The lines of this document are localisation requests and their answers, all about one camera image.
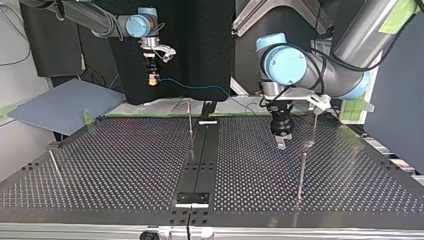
gray robot arm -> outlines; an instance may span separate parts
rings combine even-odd
[[[134,15],[114,16],[97,5],[86,1],[39,1],[19,0],[30,7],[47,9],[56,14],[58,20],[65,18],[91,29],[97,37],[140,38],[140,47],[146,58],[146,73],[149,84],[154,86],[160,78],[159,60],[169,62],[176,51],[160,44],[159,31],[163,24],[158,23],[155,8],[139,8]]]
[[[320,113],[331,107],[331,98],[353,100],[364,94],[370,82],[367,70],[400,35],[380,32],[398,2],[366,1],[331,56],[315,55],[288,44],[282,33],[258,39],[265,106],[273,116],[271,131],[277,142],[291,138],[293,100],[308,100]]]

table surface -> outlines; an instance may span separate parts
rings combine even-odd
[[[331,116],[297,116],[279,150],[269,117],[107,118],[0,183],[0,223],[421,230],[423,187]],[[302,200],[300,161],[307,154]],[[176,208],[208,193],[209,208]]]

blue cable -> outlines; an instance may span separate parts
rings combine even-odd
[[[159,81],[161,81],[161,82],[173,82],[173,83],[177,84],[178,86],[183,87],[183,88],[187,88],[187,89],[201,90],[201,89],[217,88],[217,89],[221,90],[225,95],[227,95],[227,97],[229,97],[231,100],[233,100],[234,102],[236,102],[238,105],[240,105],[242,107],[245,107],[245,109],[249,109],[253,113],[253,115],[256,116],[255,111],[253,111],[248,105],[246,106],[244,104],[239,103],[237,100],[235,100],[234,98],[232,98],[231,95],[227,91],[225,91],[225,89],[223,89],[220,86],[215,86],[215,85],[212,85],[212,86],[198,86],[198,87],[196,87],[196,86],[188,86],[188,85],[185,85],[183,83],[180,83],[177,80],[172,79],[172,78],[162,78]]]

thin metal pin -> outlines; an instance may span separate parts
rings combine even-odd
[[[193,138],[193,125],[192,125],[192,117],[191,117],[191,100],[188,100],[187,104],[187,113],[188,113],[188,121],[190,125],[190,137]]]
[[[297,199],[298,199],[298,201],[302,200],[302,188],[303,188],[303,178],[305,176],[306,157],[307,157],[307,154],[306,153],[303,153],[303,155],[302,155],[302,162],[301,162],[301,166],[300,166],[299,189],[297,191]]]
[[[315,141],[315,132],[316,132],[316,130],[317,130],[317,122],[318,122],[318,114],[315,114],[315,120],[314,120],[314,132],[313,132],[313,135],[312,135],[312,141]]]
[[[56,163],[56,158],[54,157],[53,151],[52,150],[49,150],[49,154],[50,154],[50,157],[51,157],[51,159],[53,161],[54,168],[56,169],[56,171],[60,172],[59,166]]]

white wall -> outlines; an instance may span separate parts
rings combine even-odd
[[[20,12],[17,0],[0,1]],[[14,14],[4,11],[24,32]],[[0,12],[0,65],[24,58],[27,51],[27,41],[16,33]],[[46,79],[37,77],[32,57],[16,65],[0,66],[0,108],[21,103],[47,90]],[[43,154],[53,140],[50,131],[12,119],[0,119],[0,181]]]

